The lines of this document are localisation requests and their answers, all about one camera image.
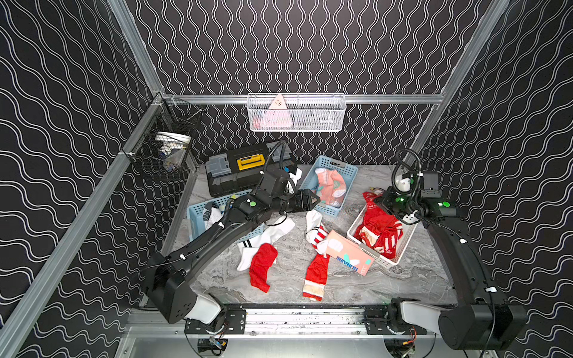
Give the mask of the red christmas sock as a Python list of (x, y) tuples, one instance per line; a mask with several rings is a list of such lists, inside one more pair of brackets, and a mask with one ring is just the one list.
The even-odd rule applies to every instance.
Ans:
[(384, 243), (388, 244), (390, 239), (401, 238), (401, 226), (402, 223), (395, 216), (385, 213), (382, 209), (366, 211), (357, 234), (369, 247), (379, 250)]

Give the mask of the red santa sock front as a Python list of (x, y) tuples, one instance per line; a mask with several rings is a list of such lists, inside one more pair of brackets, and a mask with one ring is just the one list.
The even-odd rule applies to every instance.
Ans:
[(270, 290), (270, 285), (267, 283), (268, 271), (277, 258), (278, 251), (273, 245), (265, 243), (259, 247), (249, 268), (250, 283), (253, 287), (264, 293)]

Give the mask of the red white striped sock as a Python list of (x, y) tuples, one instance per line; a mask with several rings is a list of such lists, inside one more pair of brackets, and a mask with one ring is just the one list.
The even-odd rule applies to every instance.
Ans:
[(302, 295), (312, 301), (322, 301), (328, 281), (330, 257), (319, 249), (319, 245), (326, 239), (327, 235), (323, 224), (311, 229), (307, 234), (307, 241), (316, 251), (316, 256), (307, 268)]

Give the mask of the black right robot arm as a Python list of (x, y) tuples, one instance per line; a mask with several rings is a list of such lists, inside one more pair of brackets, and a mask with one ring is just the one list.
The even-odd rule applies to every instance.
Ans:
[(511, 304), (478, 255), (458, 205), (443, 198), (435, 173), (410, 175), (410, 190), (389, 187), (375, 204), (407, 223), (420, 222), (428, 231), (440, 261), (454, 285), (454, 308), (406, 298), (391, 302), (394, 328), (408, 325), (440, 334), (453, 350), (503, 351), (525, 327), (528, 315)]

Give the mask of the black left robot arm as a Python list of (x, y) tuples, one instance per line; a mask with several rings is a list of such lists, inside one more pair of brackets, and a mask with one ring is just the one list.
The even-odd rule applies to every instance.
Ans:
[(190, 282), (225, 249), (268, 221), (275, 213), (313, 210), (320, 198), (311, 189), (294, 189), (283, 169), (263, 171), (261, 182), (251, 192), (225, 204), (222, 219), (198, 238), (167, 256), (156, 253), (143, 270), (143, 292), (164, 319), (174, 324), (196, 305), (198, 295)]

